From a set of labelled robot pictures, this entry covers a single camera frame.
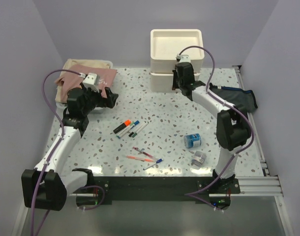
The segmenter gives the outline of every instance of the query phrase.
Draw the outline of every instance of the cloth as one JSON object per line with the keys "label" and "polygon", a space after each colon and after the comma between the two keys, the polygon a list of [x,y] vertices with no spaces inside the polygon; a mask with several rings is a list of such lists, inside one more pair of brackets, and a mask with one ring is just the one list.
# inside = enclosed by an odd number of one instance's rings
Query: cloth
{"label": "cloth", "polygon": [[[113,83],[113,80],[116,76],[117,70],[114,69],[106,69],[106,68],[93,68],[88,67],[80,64],[75,64],[69,68],[70,70],[74,70],[77,72],[89,74],[95,73],[99,78],[98,88],[102,90],[102,96],[106,97],[105,87],[110,87]],[[55,83],[61,87],[60,88],[60,95],[59,95],[59,102],[66,103],[67,102],[67,93],[69,90],[73,88],[81,88],[80,83],[83,81],[83,78],[73,74],[65,72],[63,73],[58,79],[56,79]]]}
{"label": "cloth", "polygon": [[235,105],[243,105],[247,112],[253,113],[257,108],[255,94],[252,90],[244,91],[240,88],[214,86],[210,83],[210,90],[222,99]]}
{"label": "cloth", "polygon": [[[106,63],[101,60],[68,59],[66,61],[65,65],[63,66],[63,69],[70,69],[73,65],[76,65],[76,64],[93,67],[93,68],[109,69],[111,67],[109,63]],[[66,100],[65,101],[61,100],[61,89],[62,89],[62,86],[57,86],[57,93],[56,93],[55,101],[61,102],[61,103],[66,103]]]}

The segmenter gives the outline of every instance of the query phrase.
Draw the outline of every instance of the speckled table surface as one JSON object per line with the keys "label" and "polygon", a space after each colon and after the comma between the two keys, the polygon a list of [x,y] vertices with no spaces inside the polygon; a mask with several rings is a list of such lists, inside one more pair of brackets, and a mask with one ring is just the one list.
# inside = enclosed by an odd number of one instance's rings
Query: speckled table surface
{"label": "speckled table surface", "polygon": [[[95,176],[211,176],[219,158],[216,140],[216,119],[202,106],[191,102],[180,92],[156,93],[150,90],[149,68],[118,68],[112,92],[118,93],[117,105],[104,109],[102,114],[89,114],[87,130],[74,147],[62,171],[65,176],[74,168],[89,168]],[[210,69],[202,69],[200,80],[206,82]],[[212,83],[238,87],[234,69],[216,69]],[[149,125],[134,139],[125,135],[118,139],[113,133],[125,120],[148,121]],[[52,144],[59,123],[55,119],[47,149]],[[202,145],[187,149],[186,134],[199,133]],[[127,159],[127,155],[141,156],[132,147],[144,148],[149,154],[163,158],[154,168],[143,171],[148,163]],[[198,169],[191,165],[197,150],[207,158]],[[240,153],[237,176],[263,176],[260,153],[255,144]]]}

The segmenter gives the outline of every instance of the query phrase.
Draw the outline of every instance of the blue can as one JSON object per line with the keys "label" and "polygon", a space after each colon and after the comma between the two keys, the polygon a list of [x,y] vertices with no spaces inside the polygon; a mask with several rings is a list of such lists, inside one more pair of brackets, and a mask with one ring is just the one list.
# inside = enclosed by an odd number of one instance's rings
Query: blue can
{"label": "blue can", "polygon": [[189,134],[184,136],[185,147],[195,148],[201,145],[201,138],[199,134]]}

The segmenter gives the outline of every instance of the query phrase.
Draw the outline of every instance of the marker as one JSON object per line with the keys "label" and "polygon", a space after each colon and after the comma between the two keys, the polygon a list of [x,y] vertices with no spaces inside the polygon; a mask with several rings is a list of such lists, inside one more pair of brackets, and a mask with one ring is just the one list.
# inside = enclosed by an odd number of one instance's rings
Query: marker
{"label": "marker", "polygon": [[146,153],[145,151],[142,151],[142,150],[138,149],[137,147],[132,147],[132,149],[135,149],[136,151],[139,151],[142,154],[144,154],[144,155],[146,155],[146,156],[148,156],[150,158],[153,158],[153,159],[157,160],[154,156],[150,155],[149,153]]}
{"label": "marker", "polygon": [[122,129],[125,129],[130,124],[131,124],[131,121],[128,119],[124,123],[122,123],[119,127],[117,127],[116,129],[114,129],[113,132],[115,134],[117,134],[118,132],[120,132]]}
{"label": "marker", "polygon": [[145,159],[145,158],[140,158],[140,157],[136,157],[136,156],[126,156],[129,159],[135,159],[135,160],[139,160],[139,161],[148,161],[148,162],[154,162],[151,159]]}
{"label": "marker", "polygon": [[139,129],[141,129],[145,124],[146,124],[146,121],[143,122],[141,125],[139,125],[139,127],[134,132],[131,132],[128,136],[131,137],[134,133],[136,133]]}
{"label": "marker", "polygon": [[132,138],[135,138],[135,137],[140,133],[140,131],[142,131],[148,124],[149,124],[149,122],[146,122],[144,126],[142,126],[138,131],[136,131],[136,132],[132,135]]}
{"label": "marker", "polygon": [[160,163],[160,162],[162,162],[162,161],[163,161],[162,159],[157,160],[154,164],[145,167],[145,168],[144,168],[144,171],[147,170],[147,169],[149,169],[149,168],[151,168],[152,166],[155,166],[156,164],[158,164],[158,163]]}
{"label": "marker", "polygon": [[137,124],[139,124],[139,121],[136,121],[135,123],[131,123],[130,126],[127,126],[125,129],[123,129],[117,137],[120,139],[122,136],[127,134],[133,127],[135,127]]}

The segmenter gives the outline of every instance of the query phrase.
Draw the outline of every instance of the gray pouch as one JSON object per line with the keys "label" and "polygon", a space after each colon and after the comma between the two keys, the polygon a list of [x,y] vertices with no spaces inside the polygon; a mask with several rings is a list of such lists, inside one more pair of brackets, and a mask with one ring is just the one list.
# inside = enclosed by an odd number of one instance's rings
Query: gray pouch
{"label": "gray pouch", "polygon": [[243,105],[249,113],[254,112],[258,108],[255,95],[252,90],[245,91],[240,88],[224,86],[219,88],[212,83],[210,83],[210,90],[228,102],[235,105]]}

